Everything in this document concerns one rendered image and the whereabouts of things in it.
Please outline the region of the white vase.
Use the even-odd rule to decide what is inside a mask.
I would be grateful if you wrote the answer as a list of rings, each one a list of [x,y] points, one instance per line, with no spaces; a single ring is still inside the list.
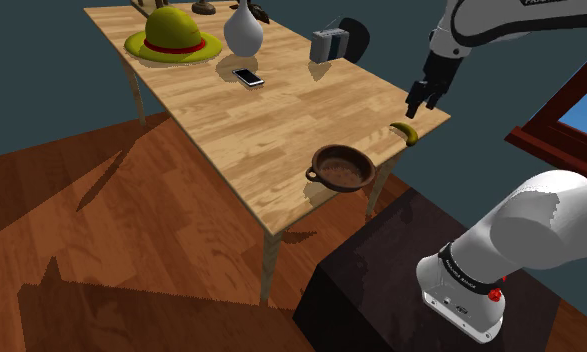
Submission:
[[[237,56],[252,57],[261,48],[263,29],[248,7],[248,0],[239,0],[239,6],[224,25],[224,36],[229,49]]]

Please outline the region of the pale frame object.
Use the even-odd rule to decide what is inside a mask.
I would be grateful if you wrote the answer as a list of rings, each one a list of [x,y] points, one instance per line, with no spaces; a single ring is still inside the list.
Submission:
[[[129,0],[130,4],[144,17],[148,17],[157,9],[157,0]]]

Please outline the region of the black rounded object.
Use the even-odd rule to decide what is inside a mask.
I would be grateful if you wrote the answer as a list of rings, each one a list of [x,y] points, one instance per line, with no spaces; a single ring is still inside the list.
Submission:
[[[367,27],[353,18],[343,18],[338,27],[349,33],[348,45],[344,58],[356,64],[364,55],[370,42],[370,33]]]

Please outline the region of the yellow banana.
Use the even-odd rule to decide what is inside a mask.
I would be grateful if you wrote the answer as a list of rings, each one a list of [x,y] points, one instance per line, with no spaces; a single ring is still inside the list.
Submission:
[[[405,134],[405,136],[406,136],[405,143],[408,147],[414,146],[418,142],[418,139],[419,139],[418,133],[410,125],[403,123],[403,122],[394,122],[394,123],[391,123],[390,126],[398,129],[399,131],[401,131]]]

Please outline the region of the dark brown figure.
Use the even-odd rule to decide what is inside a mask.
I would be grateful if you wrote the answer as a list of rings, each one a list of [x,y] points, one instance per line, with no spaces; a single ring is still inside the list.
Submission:
[[[241,5],[244,5],[246,9],[239,10]],[[252,15],[257,21],[261,21],[266,24],[270,23],[269,16],[265,10],[259,4],[253,3],[252,0],[236,0],[236,4],[230,5],[229,8],[239,12],[242,18],[248,18],[250,15]]]

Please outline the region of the grey radio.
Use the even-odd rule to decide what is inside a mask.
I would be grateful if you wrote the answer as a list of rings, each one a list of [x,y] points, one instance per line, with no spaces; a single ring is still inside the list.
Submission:
[[[317,64],[342,58],[348,41],[349,32],[341,28],[315,31],[312,33],[309,58]]]

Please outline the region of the black smartphone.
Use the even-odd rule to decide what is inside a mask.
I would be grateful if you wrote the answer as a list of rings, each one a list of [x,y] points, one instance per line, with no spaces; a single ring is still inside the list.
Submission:
[[[247,68],[235,69],[232,73],[246,86],[256,87],[264,83],[264,80]]]

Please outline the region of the dark robot stand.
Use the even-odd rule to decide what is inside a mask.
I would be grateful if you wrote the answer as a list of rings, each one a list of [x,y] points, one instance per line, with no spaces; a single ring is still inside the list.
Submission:
[[[499,335],[480,344],[423,301],[418,261],[465,227],[409,189],[316,267],[293,320],[315,352],[545,352],[560,299],[522,270]]]

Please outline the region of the red-brown framed window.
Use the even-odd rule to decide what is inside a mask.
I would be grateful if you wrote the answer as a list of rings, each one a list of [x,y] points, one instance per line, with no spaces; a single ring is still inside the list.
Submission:
[[[558,168],[587,178],[587,133],[561,118],[587,94],[587,61],[521,127],[505,137],[513,146]]]

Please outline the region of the yellow-green hat red band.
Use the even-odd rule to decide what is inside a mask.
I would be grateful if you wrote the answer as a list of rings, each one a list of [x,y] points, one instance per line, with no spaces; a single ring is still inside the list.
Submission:
[[[164,7],[149,15],[144,30],[129,36],[124,48],[129,54],[152,62],[196,63],[218,56],[222,43],[202,32],[186,12]]]

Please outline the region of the light wooden table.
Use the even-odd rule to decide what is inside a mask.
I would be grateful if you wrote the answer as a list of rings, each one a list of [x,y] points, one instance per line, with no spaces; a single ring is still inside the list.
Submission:
[[[365,153],[386,179],[405,150],[390,124],[405,120],[406,92],[344,59],[312,65],[309,41],[278,23],[250,60],[223,49],[189,65],[149,63],[124,50],[145,18],[131,6],[88,16],[119,52],[133,91],[147,87],[263,229],[260,296],[270,293],[283,232],[331,199],[305,172],[327,144]],[[248,87],[232,71],[264,83]]]

